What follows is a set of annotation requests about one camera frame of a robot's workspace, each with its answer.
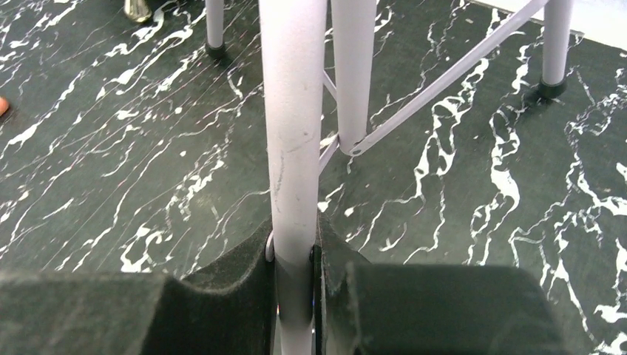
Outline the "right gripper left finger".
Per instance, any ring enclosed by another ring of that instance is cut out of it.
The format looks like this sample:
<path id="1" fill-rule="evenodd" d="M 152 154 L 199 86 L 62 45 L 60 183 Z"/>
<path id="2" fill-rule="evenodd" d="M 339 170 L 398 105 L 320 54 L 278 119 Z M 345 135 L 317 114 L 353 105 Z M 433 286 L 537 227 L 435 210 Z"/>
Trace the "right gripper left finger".
<path id="1" fill-rule="evenodd" d="M 164 273 L 1 273 L 3 354 L 269 354 L 274 267 L 265 221 L 182 279 Z"/>

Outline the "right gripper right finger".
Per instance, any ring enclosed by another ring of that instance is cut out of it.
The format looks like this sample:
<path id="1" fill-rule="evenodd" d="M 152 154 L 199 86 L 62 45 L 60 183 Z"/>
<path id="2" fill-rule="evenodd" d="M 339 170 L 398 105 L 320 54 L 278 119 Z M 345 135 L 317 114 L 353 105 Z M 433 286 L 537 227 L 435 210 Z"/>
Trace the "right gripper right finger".
<path id="1" fill-rule="evenodd" d="M 321 215 L 317 354 L 567 354 L 533 276 L 509 266 L 373 263 Z"/>

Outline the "silver tripod music stand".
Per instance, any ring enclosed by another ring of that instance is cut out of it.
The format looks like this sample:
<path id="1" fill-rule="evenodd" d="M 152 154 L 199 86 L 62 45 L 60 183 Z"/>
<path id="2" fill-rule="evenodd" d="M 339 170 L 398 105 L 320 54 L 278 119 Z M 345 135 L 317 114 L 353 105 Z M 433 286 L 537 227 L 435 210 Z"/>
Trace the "silver tripod music stand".
<path id="1" fill-rule="evenodd" d="M 265 126 L 276 257 L 281 350 L 313 344 L 313 263 L 319 184 L 322 91 L 334 94 L 335 147 L 360 155 L 434 99 L 537 12 L 544 14 L 543 96 L 565 89 L 572 1 L 530 1 L 475 45 L 374 132 L 367 110 L 376 17 L 374 1 L 261 1 Z"/>

